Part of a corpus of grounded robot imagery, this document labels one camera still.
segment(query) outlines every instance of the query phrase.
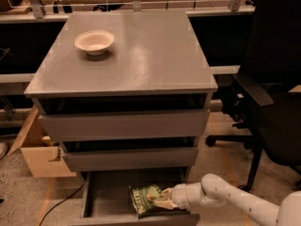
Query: robotic hand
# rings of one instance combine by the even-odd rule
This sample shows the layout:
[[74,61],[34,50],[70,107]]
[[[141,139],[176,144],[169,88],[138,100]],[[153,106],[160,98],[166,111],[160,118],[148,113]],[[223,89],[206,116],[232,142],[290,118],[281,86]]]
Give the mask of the robotic hand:
[[235,205],[261,226],[301,225],[301,191],[290,194],[278,206],[244,192],[214,174],[205,175],[199,183],[168,188],[154,204],[166,209],[191,210],[225,202]]

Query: cabinet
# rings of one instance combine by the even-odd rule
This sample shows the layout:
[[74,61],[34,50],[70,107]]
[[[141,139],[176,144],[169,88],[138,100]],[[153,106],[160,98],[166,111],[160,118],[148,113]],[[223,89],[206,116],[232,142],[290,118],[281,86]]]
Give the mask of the cabinet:
[[[76,50],[75,38],[95,29],[115,36],[109,51]],[[137,219],[128,187],[185,179],[214,91],[184,12],[71,15],[25,92],[69,169],[87,176],[71,225],[196,225],[183,211]]]

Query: metal cabinet top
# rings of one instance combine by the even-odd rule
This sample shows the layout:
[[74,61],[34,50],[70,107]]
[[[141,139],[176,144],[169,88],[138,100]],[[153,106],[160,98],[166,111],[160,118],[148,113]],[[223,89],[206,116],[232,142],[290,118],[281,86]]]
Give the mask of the metal cabinet top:
[[[74,46],[76,37],[89,30],[115,36],[108,52],[89,56]],[[71,15],[25,95],[147,95],[216,88],[185,12],[109,12]]]

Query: green snack bag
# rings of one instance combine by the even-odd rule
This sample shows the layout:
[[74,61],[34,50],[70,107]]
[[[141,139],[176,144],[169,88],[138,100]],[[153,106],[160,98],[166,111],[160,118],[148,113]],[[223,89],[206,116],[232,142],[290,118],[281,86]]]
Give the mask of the green snack bag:
[[130,190],[139,218],[157,209],[153,201],[160,198],[162,192],[162,189],[158,185],[130,187]]

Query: chair backrest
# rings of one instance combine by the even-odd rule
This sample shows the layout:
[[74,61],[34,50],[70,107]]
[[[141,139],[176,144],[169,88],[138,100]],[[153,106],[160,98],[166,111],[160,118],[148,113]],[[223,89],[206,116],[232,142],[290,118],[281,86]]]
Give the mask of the chair backrest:
[[257,0],[239,73],[261,84],[301,84],[301,0]]

